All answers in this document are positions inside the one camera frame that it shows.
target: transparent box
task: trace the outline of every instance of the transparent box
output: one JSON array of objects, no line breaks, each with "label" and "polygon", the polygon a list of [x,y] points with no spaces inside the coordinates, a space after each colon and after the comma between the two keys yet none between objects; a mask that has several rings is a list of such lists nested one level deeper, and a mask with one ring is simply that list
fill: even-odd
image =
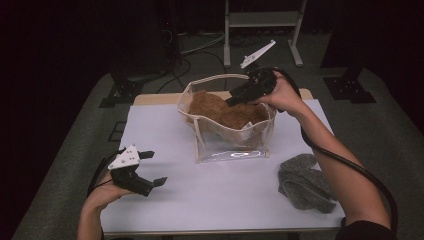
[{"label": "transparent box", "polygon": [[246,158],[268,158],[268,143],[274,131],[276,110],[267,104],[261,104],[268,119],[256,124],[246,125],[243,129],[232,129],[200,115],[189,114],[193,95],[206,90],[222,99],[231,97],[228,91],[217,91],[216,86],[239,84],[247,81],[248,76],[223,74],[191,82],[178,99],[178,112],[183,120],[195,132],[196,163],[236,160]]}]

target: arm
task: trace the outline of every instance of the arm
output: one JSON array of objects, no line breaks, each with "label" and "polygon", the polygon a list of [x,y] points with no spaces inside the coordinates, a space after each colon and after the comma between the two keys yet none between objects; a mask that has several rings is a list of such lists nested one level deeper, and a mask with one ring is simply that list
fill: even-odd
[{"label": "arm", "polygon": [[[270,95],[255,101],[286,110],[295,117],[312,142],[361,165],[359,160],[325,127],[315,113],[300,99],[279,73],[277,85]],[[375,222],[390,228],[390,219],[376,187],[365,177],[342,163],[314,151],[324,176],[335,192],[346,214],[346,225],[358,220]]]},{"label": "arm", "polygon": [[80,215],[78,225],[78,240],[93,240],[102,238],[102,226],[100,223],[100,214],[107,205],[124,195],[132,192],[122,189],[112,182],[110,172],[103,177],[101,184],[96,187],[85,201]]}]

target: table leg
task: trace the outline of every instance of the table leg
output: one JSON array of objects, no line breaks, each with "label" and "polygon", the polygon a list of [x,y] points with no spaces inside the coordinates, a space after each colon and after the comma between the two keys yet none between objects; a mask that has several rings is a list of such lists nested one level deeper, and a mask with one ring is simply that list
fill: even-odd
[{"label": "table leg", "polygon": [[289,240],[300,240],[300,236],[298,232],[288,232],[287,237]]}]

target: forearm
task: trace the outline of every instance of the forearm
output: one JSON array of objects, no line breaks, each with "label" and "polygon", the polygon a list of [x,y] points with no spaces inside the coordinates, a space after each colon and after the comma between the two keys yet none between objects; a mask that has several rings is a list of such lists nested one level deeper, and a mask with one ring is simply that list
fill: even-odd
[{"label": "forearm", "polygon": [[[355,155],[306,106],[293,114],[316,145],[361,166]],[[347,224],[368,220],[390,227],[389,217],[376,187],[361,174],[314,150],[318,163],[346,213]]]},{"label": "forearm", "polygon": [[83,207],[78,225],[78,240],[100,240],[102,238],[100,214],[100,208]]}]

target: gray cloth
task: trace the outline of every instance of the gray cloth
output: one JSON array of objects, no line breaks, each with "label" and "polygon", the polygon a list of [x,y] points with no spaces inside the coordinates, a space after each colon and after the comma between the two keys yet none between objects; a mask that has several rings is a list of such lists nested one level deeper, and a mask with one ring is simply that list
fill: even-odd
[{"label": "gray cloth", "polygon": [[283,162],[278,171],[278,191],[297,209],[331,213],[336,206],[336,198],[322,172],[311,169],[316,164],[312,154],[300,154]]}]

